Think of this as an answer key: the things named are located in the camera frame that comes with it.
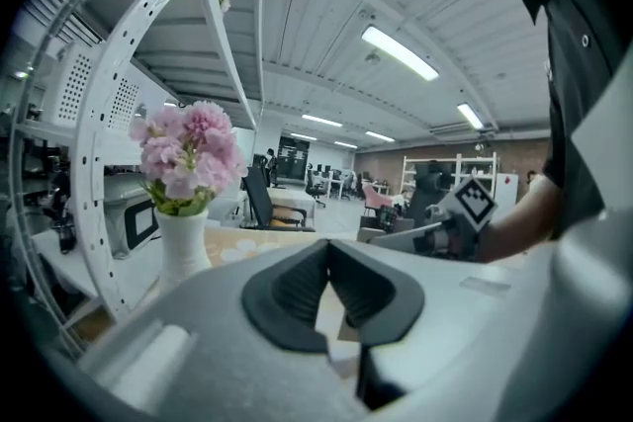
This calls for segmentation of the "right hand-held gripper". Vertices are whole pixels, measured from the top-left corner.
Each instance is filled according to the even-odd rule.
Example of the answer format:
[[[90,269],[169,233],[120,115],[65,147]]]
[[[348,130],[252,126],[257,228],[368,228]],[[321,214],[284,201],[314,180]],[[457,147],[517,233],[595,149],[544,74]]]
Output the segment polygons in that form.
[[[486,188],[469,177],[426,208],[424,226],[376,236],[368,243],[429,257],[476,260],[480,233],[496,208]]]

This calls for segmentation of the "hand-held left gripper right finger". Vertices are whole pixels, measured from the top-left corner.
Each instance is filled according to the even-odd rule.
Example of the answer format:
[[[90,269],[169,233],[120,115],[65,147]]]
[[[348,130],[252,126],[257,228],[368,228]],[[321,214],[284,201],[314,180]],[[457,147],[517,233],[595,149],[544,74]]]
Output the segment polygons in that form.
[[[529,254],[523,267],[444,262],[335,243],[392,285],[423,292],[406,335],[364,349],[334,421],[615,421],[630,365],[632,213],[610,211]]]

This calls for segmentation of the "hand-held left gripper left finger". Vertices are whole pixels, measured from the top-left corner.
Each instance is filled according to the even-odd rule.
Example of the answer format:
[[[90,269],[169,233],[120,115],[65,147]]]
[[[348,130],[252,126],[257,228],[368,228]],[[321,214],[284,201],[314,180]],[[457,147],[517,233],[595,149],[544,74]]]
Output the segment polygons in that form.
[[[113,326],[80,371],[152,421],[360,421],[369,411],[324,354],[282,350],[248,321],[246,282],[288,245],[198,274]]]

